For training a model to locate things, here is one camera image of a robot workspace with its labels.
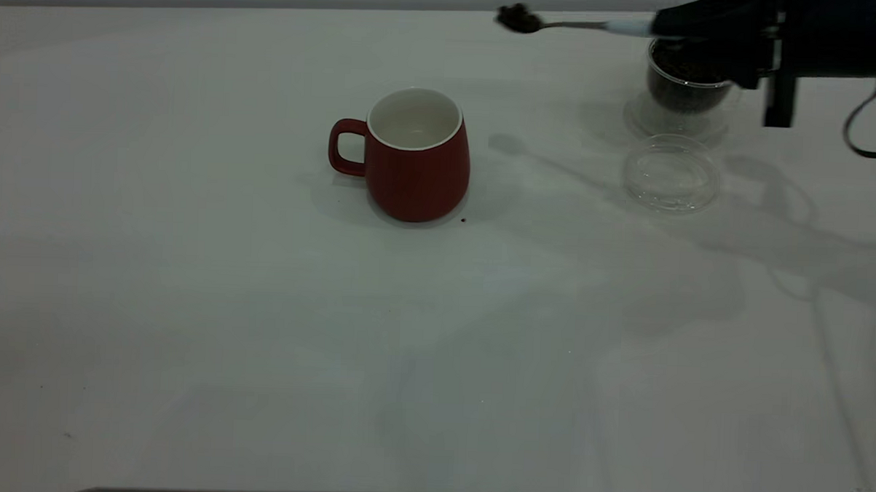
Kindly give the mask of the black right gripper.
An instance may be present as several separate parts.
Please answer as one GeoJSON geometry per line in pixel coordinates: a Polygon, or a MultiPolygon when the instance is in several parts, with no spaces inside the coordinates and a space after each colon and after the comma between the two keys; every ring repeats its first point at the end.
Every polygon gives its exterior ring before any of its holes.
{"type": "MultiPolygon", "coordinates": [[[[770,78],[775,42],[765,42],[779,0],[696,0],[656,12],[661,39],[702,39],[702,63],[744,89],[770,78]]],[[[806,78],[876,78],[876,0],[783,0],[781,72],[806,78]]]]}

